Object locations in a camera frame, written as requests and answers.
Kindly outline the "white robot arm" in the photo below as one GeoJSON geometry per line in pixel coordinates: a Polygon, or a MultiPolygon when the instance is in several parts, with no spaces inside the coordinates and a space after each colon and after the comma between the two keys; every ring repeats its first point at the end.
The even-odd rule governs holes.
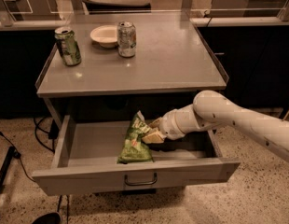
{"type": "Polygon", "coordinates": [[[289,121],[235,105],[216,91],[199,92],[191,105],[167,112],[151,122],[142,140],[160,144],[192,132],[230,126],[289,163],[289,121]]]}

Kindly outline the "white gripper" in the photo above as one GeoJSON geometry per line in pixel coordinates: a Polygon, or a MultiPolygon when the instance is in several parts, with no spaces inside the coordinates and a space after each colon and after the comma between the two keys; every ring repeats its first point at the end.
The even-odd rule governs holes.
{"type": "Polygon", "coordinates": [[[192,107],[174,109],[167,112],[162,118],[149,123],[151,128],[159,126],[160,131],[146,134],[142,141],[146,144],[161,144],[165,138],[177,140],[186,134],[195,131],[195,115],[192,107]]]}

